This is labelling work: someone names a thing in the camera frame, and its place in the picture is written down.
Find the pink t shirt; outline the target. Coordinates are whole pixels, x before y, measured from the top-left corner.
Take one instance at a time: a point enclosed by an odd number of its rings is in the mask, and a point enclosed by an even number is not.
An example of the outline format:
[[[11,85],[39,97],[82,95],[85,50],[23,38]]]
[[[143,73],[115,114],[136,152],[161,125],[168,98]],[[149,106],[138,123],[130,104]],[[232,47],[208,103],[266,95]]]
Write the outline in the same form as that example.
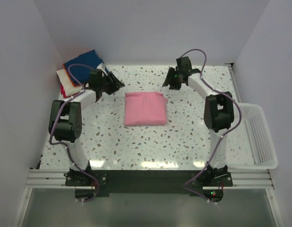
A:
[[[159,92],[130,92],[125,94],[126,126],[165,125],[167,99]]]

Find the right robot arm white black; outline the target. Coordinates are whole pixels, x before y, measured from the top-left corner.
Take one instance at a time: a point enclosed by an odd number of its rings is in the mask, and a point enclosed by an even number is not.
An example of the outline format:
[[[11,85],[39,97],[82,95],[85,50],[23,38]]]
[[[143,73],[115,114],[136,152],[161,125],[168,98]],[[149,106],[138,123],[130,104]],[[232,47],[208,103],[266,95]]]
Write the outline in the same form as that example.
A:
[[[194,89],[205,101],[203,118],[210,133],[210,158],[204,168],[184,185],[199,178],[215,186],[228,173],[226,142],[234,122],[232,94],[218,91],[209,85],[202,76],[204,66],[201,70],[192,68],[189,57],[179,57],[176,62],[175,68],[168,69],[163,86],[170,90],[180,90],[181,85],[186,84]]]

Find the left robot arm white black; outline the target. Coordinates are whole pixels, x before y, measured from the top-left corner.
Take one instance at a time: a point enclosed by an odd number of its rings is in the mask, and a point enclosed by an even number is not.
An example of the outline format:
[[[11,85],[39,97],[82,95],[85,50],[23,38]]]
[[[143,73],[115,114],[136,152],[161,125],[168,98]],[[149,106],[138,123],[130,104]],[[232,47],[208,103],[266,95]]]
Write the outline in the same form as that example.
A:
[[[62,145],[70,162],[66,178],[81,185],[97,186],[97,179],[91,173],[90,162],[84,154],[80,136],[82,133],[82,110],[96,103],[103,93],[112,95],[125,85],[109,71],[91,69],[88,86],[64,100],[52,102],[49,120],[49,143]]]

